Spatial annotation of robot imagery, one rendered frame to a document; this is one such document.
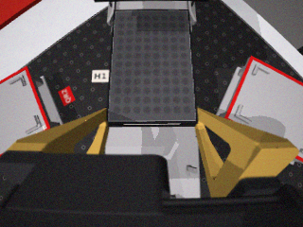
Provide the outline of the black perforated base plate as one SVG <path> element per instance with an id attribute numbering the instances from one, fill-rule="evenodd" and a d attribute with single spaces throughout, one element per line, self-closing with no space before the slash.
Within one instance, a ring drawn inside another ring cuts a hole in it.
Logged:
<path id="1" fill-rule="evenodd" d="M 303 83 L 297 71 L 225 2 L 195 1 L 195 11 L 191 35 L 199 108 L 216 114 L 236 68 L 251 56 Z M 112 25 L 107 25 L 107 15 L 108 6 L 25 65 L 37 77 L 45 76 L 64 124 L 106 108 L 108 82 L 92 82 L 92 75 L 93 70 L 109 70 Z M 63 106 L 58 92 L 68 86 L 76 100 Z M 75 145 L 75 153 L 86 154 L 98 128 Z M 205 129 L 225 162 L 229 144 Z M 288 164 L 276 178 L 282 186 L 292 185 L 303 199 L 302 163 Z"/>

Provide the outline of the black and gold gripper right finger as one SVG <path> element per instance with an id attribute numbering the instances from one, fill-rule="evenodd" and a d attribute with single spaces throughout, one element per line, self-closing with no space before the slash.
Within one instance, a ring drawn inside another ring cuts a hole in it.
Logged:
<path id="1" fill-rule="evenodd" d="M 197 108 L 195 132 L 210 197 L 226 197 L 244 178 L 275 177 L 299 153 L 288 139 Z M 225 162 L 212 145 L 205 125 L 230 146 Z"/>

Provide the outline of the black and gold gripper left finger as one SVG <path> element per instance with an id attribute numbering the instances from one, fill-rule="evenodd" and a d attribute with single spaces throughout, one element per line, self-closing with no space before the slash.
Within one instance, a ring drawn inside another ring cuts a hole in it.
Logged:
<path id="1" fill-rule="evenodd" d="M 86 154 L 103 154 L 110 129 L 106 120 L 106 112 L 107 108 L 104 108 L 60 126 L 31 134 L 16 140 L 7 150 L 75 153 L 75 145 L 101 124 Z"/>

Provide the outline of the grey slotted shelf rack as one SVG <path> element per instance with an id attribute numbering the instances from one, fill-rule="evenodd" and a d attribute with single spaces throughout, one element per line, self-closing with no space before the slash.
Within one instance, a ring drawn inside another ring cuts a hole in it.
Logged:
<path id="1" fill-rule="evenodd" d="M 196 19 L 191 11 L 192 1 L 132 1 L 112 2 L 112 12 L 108 19 L 108 25 L 113 22 L 114 9 L 189 9 L 190 22 L 194 26 Z"/>

